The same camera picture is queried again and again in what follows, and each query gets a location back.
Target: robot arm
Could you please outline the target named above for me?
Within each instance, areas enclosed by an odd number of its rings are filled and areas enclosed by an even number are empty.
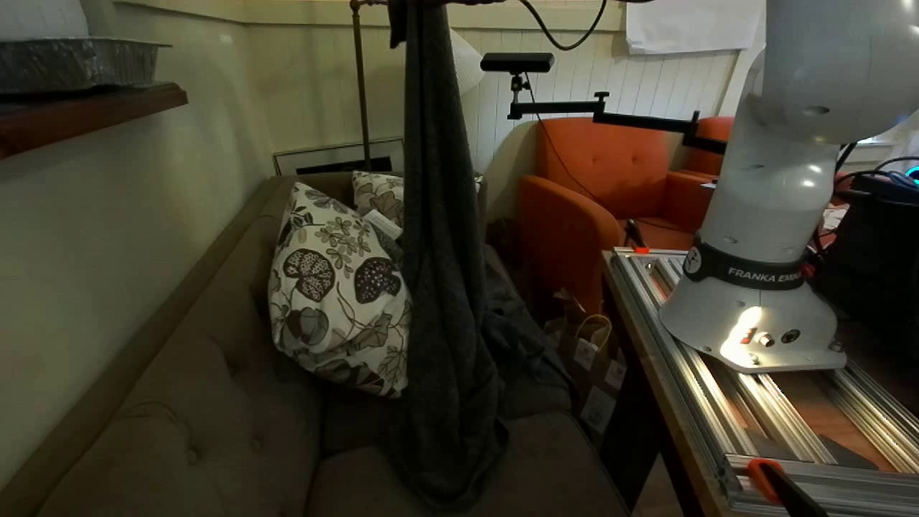
[[[842,368],[836,313],[800,274],[839,144],[919,106],[919,0],[767,0],[767,52],[736,115],[717,191],[659,309],[738,371]]]

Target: gray container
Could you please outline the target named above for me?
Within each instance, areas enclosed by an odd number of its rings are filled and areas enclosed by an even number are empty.
[[[150,85],[158,49],[134,39],[3,39],[0,95]]]

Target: armrest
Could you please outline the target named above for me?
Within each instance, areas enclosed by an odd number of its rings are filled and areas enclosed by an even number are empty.
[[[516,243],[536,286],[563,286],[585,309],[602,309],[599,249],[624,240],[624,224],[598,201],[539,175],[520,180]]]
[[[681,230],[694,233],[705,217],[711,188],[703,182],[715,180],[705,172],[670,172],[662,188],[662,216],[667,221],[677,224]]]

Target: black bag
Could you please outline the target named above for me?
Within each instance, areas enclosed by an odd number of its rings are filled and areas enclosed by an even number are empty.
[[[919,355],[919,187],[906,175],[859,172],[816,286],[883,345]]]

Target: cable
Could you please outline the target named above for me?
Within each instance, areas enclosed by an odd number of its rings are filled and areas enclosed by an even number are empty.
[[[543,14],[527,3],[527,0],[520,0],[523,4],[526,4],[526,12],[527,14],[533,14],[533,20],[536,20],[536,26],[539,26],[539,32],[549,36],[549,42],[553,45],[553,49],[560,49],[560,52],[570,52],[570,49],[576,49],[576,45],[583,45],[585,42],[585,36],[591,36],[595,33],[595,27],[599,26],[599,17],[602,17],[602,12],[605,12],[605,3],[608,0],[599,0],[599,12],[598,12],[598,17],[595,17],[595,22],[580,33],[580,39],[575,39],[575,42],[560,42],[560,39],[553,39],[553,33],[549,32],[549,26],[545,26],[545,20],[543,20]]]

